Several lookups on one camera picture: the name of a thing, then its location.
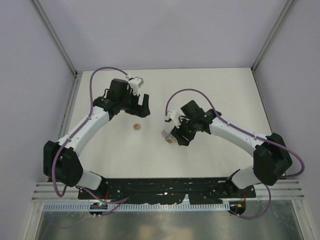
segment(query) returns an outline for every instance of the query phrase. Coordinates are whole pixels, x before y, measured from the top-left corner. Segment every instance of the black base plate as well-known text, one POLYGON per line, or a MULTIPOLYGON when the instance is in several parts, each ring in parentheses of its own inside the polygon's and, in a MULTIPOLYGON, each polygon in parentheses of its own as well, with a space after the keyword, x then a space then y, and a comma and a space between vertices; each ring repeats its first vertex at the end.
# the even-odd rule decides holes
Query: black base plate
MULTIPOLYGON (((190 204, 218 204, 221 199, 255 198, 253 186, 231 192, 227 177, 206 178, 108 178, 105 179, 109 199, 128 198, 126 204, 180 204, 188 194, 190 204)), ((80 200, 93 199, 79 191, 80 200)))

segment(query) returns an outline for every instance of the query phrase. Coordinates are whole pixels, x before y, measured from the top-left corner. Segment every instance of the table surface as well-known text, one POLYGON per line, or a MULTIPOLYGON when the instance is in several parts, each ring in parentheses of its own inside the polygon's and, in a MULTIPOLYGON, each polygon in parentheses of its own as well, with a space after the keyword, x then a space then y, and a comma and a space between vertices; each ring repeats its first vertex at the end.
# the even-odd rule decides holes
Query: table surface
MULTIPOLYGON (((116 115, 89 141, 80 155, 84 169, 105 178, 196 178, 227 177, 237 169, 253 164, 253 159, 232 143, 198 132, 188 147, 165 141, 168 98, 184 88, 204 92, 224 116, 258 133, 271 133, 250 68, 199 68, 130 70, 133 77, 144 79, 141 93, 150 95, 151 115, 139 118, 124 112, 116 115), (141 129, 134 130, 134 124, 141 129)), ((91 71, 82 73, 69 130, 89 111, 91 71)), ((102 96, 112 79, 125 79, 120 72, 100 71, 93 78, 93 99, 102 96)), ((169 110, 179 109, 190 100, 207 111, 210 106, 196 92, 174 97, 169 110)))

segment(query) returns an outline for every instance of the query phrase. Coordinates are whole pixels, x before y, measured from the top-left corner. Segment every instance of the white panel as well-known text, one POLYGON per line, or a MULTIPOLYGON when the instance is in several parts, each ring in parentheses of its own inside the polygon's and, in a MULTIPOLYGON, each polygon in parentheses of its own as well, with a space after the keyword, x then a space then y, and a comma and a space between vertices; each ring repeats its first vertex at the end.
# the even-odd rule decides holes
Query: white panel
POLYGON ((0 34, 0 234, 20 240, 73 77, 29 1, 2 2, 0 34))
MULTIPOLYGON (((305 161, 299 177, 320 227, 320 1, 297 1, 257 69, 271 127, 305 161)), ((300 170, 294 159, 290 172, 300 170)))
MULTIPOLYGON (((89 78, 84 72, 76 98, 70 129, 88 112, 89 78)), ((121 112, 89 141, 80 161, 83 167, 109 178, 226 177, 239 168, 253 164, 241 148, 207 133, 198 132, 188 147, 169 144, 161 135, 173 123, 164 121, 168 98, 182 88, 205 92, 218 111, 242 126, 270 134, 266 115, 249 68, 132 70, 132 76, 144 79, 142 93, 150 94, 151 115, 139 118, 121 112), (135 131, 134 124, 141 129, 135 131)), ((93 96, 101 96, 115 71, 98 72, 93 79, 93 96)), ((195 92, 178 94, 169 109, 178 109, 190 100, 207 111, 210 106, 195 92)))
POLYGON ((78 70, 251 67, 285 0, 41 0, 78 70))

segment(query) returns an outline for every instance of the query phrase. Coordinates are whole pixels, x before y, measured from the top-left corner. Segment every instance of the wall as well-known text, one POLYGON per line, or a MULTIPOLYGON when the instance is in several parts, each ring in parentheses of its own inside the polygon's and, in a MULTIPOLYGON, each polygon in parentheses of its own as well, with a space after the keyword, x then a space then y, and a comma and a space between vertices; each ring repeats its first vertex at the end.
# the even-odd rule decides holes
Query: wall
POLYGON ((27 0, 0 7, 0 238, 21 239, 72 75, 27 0))
MULTIPOLYGON (((299 0, 256 77, 272 130, 305 161, 299 177, 320 227, 320 1, 299 0)), ((290 170, 298 171, 295 164, 290 170)))
POLYGON ((286 0, 40 0, 75 68, 251 67, 286 0))

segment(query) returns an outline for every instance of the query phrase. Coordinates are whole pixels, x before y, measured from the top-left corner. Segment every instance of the perforated metal strip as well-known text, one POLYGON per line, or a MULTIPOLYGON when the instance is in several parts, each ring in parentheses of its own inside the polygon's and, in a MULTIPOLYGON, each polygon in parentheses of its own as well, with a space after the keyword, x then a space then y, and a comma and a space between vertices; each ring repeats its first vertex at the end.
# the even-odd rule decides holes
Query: perforated metal strip
MULTIPOLYGON (((94 202, 47 202, 43 212, 105 212, 116 207, 116 204, 108 204, 108 209, 90 209, 94 202)), ((226 211, 230 210, 229 202, 222 204, 191 205, 187 202, 173 205, 160 204, 123 204, 117 212, 187 212, 187 211, 226 211)))

